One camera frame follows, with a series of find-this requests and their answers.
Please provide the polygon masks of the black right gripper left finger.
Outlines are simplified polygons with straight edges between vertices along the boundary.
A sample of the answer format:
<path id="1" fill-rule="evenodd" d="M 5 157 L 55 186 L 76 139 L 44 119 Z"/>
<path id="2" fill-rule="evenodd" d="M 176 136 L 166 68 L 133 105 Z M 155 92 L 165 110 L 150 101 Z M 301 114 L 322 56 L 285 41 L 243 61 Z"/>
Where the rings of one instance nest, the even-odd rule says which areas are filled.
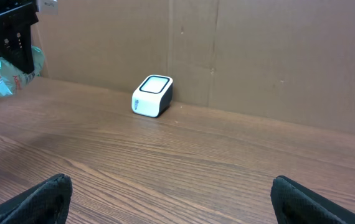
<path id="1" fill-rule="evenodd" d="M 65 224 L 73 187 L 65 174 L 56 174 L 0 204 L 0 224 Z"/>

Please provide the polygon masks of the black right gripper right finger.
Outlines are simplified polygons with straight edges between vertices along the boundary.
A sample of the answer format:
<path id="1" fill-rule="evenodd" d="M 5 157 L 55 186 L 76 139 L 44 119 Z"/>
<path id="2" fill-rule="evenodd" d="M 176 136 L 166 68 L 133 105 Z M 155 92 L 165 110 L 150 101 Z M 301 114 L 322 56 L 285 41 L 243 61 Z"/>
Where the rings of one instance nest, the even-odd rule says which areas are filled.
<path id="1" fill-rule="evenodd" d="M 355 213 L 284 175 L 274 178 L 270 196 L 278 224 L 355 224 Z"/>

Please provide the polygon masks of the teal tissue pack wrapper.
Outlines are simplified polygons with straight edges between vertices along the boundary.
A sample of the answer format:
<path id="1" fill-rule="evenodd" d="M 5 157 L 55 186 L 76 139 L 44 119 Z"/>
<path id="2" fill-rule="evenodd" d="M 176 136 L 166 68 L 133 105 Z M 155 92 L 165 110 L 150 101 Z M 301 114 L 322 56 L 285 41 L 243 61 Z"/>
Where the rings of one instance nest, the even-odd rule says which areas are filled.
<path id="1" fill-rule="evenodd" d="M 27 86 L 36 76 L 40 75 L 45 61 L 43 51 L 35 46 L 31 47 L 34 70 L 24 73 L 7 60 L 0 58 L 0 98 L 15 95 Z"/>

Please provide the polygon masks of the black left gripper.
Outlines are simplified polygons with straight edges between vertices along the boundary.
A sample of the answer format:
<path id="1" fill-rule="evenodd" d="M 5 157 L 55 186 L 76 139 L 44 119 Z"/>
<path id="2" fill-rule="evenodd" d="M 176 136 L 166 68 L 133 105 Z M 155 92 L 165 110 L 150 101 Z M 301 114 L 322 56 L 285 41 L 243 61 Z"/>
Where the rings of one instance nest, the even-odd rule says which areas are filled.
<path id="1" fill-rule="evenodd" d="M 24 73 L 34 71 L 31 25 L 38 11 L 36 0 L 0 0 L 0 58 Z"/>

